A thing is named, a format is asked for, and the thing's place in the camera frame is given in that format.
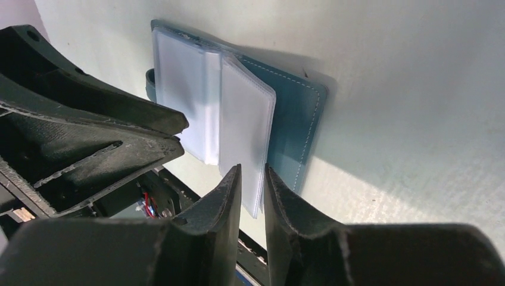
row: wallet stitching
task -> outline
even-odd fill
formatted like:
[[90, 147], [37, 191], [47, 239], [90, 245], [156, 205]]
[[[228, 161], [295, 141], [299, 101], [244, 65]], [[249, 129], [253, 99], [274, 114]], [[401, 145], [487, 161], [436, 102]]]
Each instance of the wallet stitching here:
[[[174, 30], [172, 30], [172, 29], [167, 29], [167, 30], [168, 30], [168, 31], [171, 31], [172, 33], [178, 34], [178, 35], [180, 35], [180, 36], [182, 36], [182, 37], [184, 37], [184, 38], [186, 38], [186, 37], [187, 37], [187, 38], [189, 38], [189, 36], [188, 36], [187, 34], [185, 34], [185, 33], [175, 32], [175, 31], [174, 31]], [[204, 45], [206, 45], [206, 46], [208, 46], [208, 47], [210, 47], [210, 48], [218, 49], [219, 51], [222, 51], [222, 52], [231, 52], [231, 51], [226, 51], [226, 50], [224, 50], [224, 49], [222, 49], [222, 48], [220, 48], [220, 47], [218, 47], [218, 46], [211, 46], [210, 44], [205, 43], [205, 42], [202, 42], [201, 40], [197, 40], [197, 39], [191, 39], [191, 40], [196, 41], [196, 42], [199, 42], [199, 43], [202, 43], [202, 44], [204, 44]], [[316, 106], [315, 106], [315, 108], [314, 108], [314, 113], [312, 114], [312, 121], [310, 122], [310, 126], [308, 127], [308, 134], [307, 134], [307, 138], [306, 138], [306, 140], [305, 140], [305, 145], [303, 146], [303, 150], [302, 150], [302, 152], [301, 152], [300, 163], [299, 163], [299, 165], [298, 165], [297, 175], [295, 176], [295, 183], [294, 183], [294, 185], [293, 185], [293, 191], [295, 191], [295, 190], [296, 190], [296, 188], [297, 188], [298, 175], [300, 175], [300, 170], [301, 170], [302, 161], [303, 161], [303, 158], [304, 158], [304, 156], [305, 156], [305, 151], [306, 151], [306, 149], [307, 149], [308, 140], [310, 139], [310, 135], [311, 135], [311, 131], [312, 131], [312, 126], [314, 125], [314, 120], [315, 120], [315, 118], [316, 118], [317, 109], [319, 108], [319, 99], [321, 98], [321, 95], [319, 94], [319, 91], [317, 91], [317, 89], [313, 88], [313, 87], [312, 87], [312, 86], [310, 86], [310, 85], [306, 85], [306, 84], [301, 83], [301, 82], [299, 82], [299, 81], [297, 81], [297, 80], [295, 80], [295, 79], [292, 79], [292, 78], [290, 78], [290, 77], [288, 77], [288, 76], [285, 76], [285, 75], [283, 75], [283, 74], [276, 73], [276, 72], [275, 72], [275, 71], [273, 71], [273, 70], [269, 70], [269, 69], [267, 69], [267, 68], [265, 68], [265, 67], [263, 67], [263, 66], [260, 66], [260, 65], [258, 65], [258, 64], [256, 64], [256, 63], [253, 63], [253, 62], [251, 62], [251, 61], [248, 61], [248, 60], [244, 59], [244, 58], [242, 57], [242, 55], [238, 55], [238, 54], [236, 54], [236, 53], [234, 53], [234, 52], [231, 52], [231, 53], [232, 53], [233, 55], [235, 55], [236, 57], [241, 58], [241, 59], [242, 59], [243, 61], [245, 61], [246, 63], [250, 63], [250, 64], [252, 64], [252, 65], [254, 65], [254, 66], [257, 66], [257, 67], [259, 67], [259, 68], [261, 68], [261, 69], [263, 69], [263, 70], [266, 70], [267, 72], [273, 73], [273, 74], [275, 74], [275, 75], [277, 75], [277, 76], [282, 76], [282, 77], [284, 77], [284, 78], [286, 78], [286, 79], [288, 79], [288, 80], [290, 80], [290, 81], [292, 81], [292, 82], [295, 82], [295, 83], [297, 83], [297, 84], [299, 84], [299, 85], [303, 85], [303, 86], [305, 86], [306, 88], [310, 88], [310, 89], [312, 89], [313, 91], [315, 91], [315, 92], [316, 92], [316, 94], [317, 94]]]

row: screw hole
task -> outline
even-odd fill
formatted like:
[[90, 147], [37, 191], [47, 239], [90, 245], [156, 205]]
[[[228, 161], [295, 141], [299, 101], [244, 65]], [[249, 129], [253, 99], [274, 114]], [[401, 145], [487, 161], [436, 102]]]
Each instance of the screw hole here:
[[87, 76], [87, 74], [78, 67], [76, 67], [76, 72], [82, 74], [83, 76]]
[[35, 42], [39, 42], [40, 41], [40, 38], [39, 38], [39, 36], [36, 33], [33, 33], [32, 31], [26, 31], [26, 34], [28, 35], [28, 37], [30, 37]]

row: white wall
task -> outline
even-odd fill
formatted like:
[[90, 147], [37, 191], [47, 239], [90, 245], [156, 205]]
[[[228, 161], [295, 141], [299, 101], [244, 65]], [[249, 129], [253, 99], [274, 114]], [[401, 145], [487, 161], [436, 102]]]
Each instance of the white wall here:
[[0, 0], [0, 29], [30, 24], [47, 38], [34, 0]]
[[[144, 94], [149, 21], [212, 34], [332, 95], [303, 197], [345, 223], [466, 222], [505, 254], [505, 1], [37, 1], [52, 43]], [[170, 170], [200, 194], [216, 169]], [[265, 246], [263, 217], [241, 228]]]

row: card holder wallet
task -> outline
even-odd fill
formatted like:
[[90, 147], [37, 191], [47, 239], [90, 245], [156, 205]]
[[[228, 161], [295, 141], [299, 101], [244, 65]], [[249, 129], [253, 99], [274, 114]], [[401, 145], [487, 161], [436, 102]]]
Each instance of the card holder wallet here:
[[[155, 96], [148, 96], [156, 98], [157, 103], [179, 110], [188, 117], [189, 127], [180, 134], [183, 147], [204, 163], [218, 164], [221, 173], [226, 173], [230, 164], [242, 163], [242, 205], [252, 217], [257, 216], [262, 205], [265, 161], [293, 191], [299, 193], [314, 133], [326, 102], [326, 87], [166, 22], [153, 20], [151, 27], [156, 89], [149, 87], [152, 85], [149, 80], [146, 89], [155, 92]], [[162, 63], [165, 55], [160, 56], [160, 41], [157, 39], [162, 34], [179, 42], [173, 43], [170, 49], [163, 48], [162, 53], [173, 58], [165, 63]], [[182, 61], [186, 52], [171, 52], [180, 48], [179, 45], [191, 51], [191, 57], [198, 59], [196, 63], [194, 60]], [[208, 63], [206, 53], [215, 55], [211, 59], [220, 59], [219, 69], [215, 61]], [[170, 76], [162, 72], [163, 66], [170, 69]], [[219, 98], [218, 107], [211, 104], [204, 104], [203, 108], [196, 106], [198, 100], [216, 102], [216, 97]], [[269, 117], [270, 106], [272, 117]], [[192, 121], [193, 130], [189, 131]]]

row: red wire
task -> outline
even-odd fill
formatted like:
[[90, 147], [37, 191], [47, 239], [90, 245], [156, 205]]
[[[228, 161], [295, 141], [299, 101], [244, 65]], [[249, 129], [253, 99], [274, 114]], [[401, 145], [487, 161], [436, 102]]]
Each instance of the red wire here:
[[152, 208], [156, 213], [158, 213], [158, 205], [156, 204], [156, 201], [154, 200], [154, 198], [151, 198], [151, 201], [152, 201]]
[[147, 212], [147, 214], [154, 218], [154, 215], [152, 215], [151, 213], [151, 210], [149, 209], [149, 195], [147, 194], [147, 192], [144, 193], [144, 198], [145, 198], [145, 211]]

